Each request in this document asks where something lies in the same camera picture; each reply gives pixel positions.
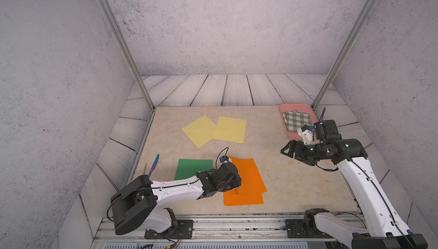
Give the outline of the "orange paper sheet back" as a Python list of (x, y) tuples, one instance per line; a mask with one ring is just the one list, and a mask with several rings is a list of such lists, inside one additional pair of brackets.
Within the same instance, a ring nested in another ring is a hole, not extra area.
[(238, 169), (241, 178), (241, 186), (234, 189), (233, 192), (235, 191), (237, 195), (242, 196), (263, 194), (267, 192), (267, 188), (253, 158), (240, 159), (231, 157), (230, 159)]

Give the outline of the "orange paper sheet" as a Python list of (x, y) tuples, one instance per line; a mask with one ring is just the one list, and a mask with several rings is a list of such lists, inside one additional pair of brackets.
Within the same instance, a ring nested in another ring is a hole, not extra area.
[(237, 189), (224, 193), (225, 206), (246, 206), (263, 204), (262, 194), (240, 194)]
[(240, 159), (231, 157), (230, 159), (238, 169), (241, 178), (241, 186), (234, 189), (233, 192), (235, 191), (237, 195), (242, 196), (263, 194), (267, 192), (267, 188), (253, 158)]

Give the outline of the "green paper sheet front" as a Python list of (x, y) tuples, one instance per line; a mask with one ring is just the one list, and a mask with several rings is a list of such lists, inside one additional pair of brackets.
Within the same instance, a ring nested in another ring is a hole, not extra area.
[(187, 179), (198, 172), (205, 172), (213, 168), (212, 160), (179, 159), (175, 180)]

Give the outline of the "yellow paper sheet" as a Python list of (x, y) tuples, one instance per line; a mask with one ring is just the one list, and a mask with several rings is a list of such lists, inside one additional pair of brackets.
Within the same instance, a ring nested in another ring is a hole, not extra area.
[(221, 116), (217, 122), (218, 133), (213, 139), (243, 144), (246, 125), (247, 120)]
[(212, 120), (204, 115), (182, 128), (182, 131), (197, 147), (202, 147), (219, 134), (220, 130)]

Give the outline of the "orange paper sheet front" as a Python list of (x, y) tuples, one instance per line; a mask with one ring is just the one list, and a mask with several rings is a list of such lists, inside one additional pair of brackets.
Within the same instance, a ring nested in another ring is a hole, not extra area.
[(225, 206), (246, 206), (263, 204), (262, 194), (240, 194), (237, 189), (224, 193)]

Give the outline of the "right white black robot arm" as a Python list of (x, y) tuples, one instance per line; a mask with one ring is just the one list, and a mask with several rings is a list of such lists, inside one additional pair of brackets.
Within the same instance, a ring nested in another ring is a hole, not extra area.
[(371, 163), (357, 139), (332, 139), (316, 145), (290, 141), (281, 154), (310, 166), (331, 160), (348, 183), (365, 217), (356, 227), (324, 208), (306, 210), (302, 229), (309, 235), (325, 233), (350, 249), (426, 249), (422, 234), (413, 233), (376, 181)]

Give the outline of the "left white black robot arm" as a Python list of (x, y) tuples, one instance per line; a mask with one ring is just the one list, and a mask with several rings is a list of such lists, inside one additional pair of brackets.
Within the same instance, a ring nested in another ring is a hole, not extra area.
[(225, 161), (218, 169), (197, 172), (194, 176), (169, 182), (152, 181), (142, 175), (134, 179), (110, 199), (116, 235), (128, 234), (144, 226), (158, 234), (177, 227), (176, 216), (165, 205), (198, 200), (227, 192), (241, 186), (236, 166)]

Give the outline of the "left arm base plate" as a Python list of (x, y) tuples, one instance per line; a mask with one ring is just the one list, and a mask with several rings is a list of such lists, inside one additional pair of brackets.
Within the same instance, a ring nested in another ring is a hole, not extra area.
[(176, 226), (171, 226), (163, 233), (157, 233), (153, 230), (146, 229), (144, 238), (150, 239), (165, 239), (165, 240), (188, 240), (192, 239), (193, 235), (193, 220), (177, 220)]

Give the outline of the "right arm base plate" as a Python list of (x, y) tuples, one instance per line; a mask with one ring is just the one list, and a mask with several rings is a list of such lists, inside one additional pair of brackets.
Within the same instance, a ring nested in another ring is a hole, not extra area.
[(286, 219), (284, 230), (289, 239), (333, 239), (332, 236), (319, 230), (307, 230), (303, 219)]

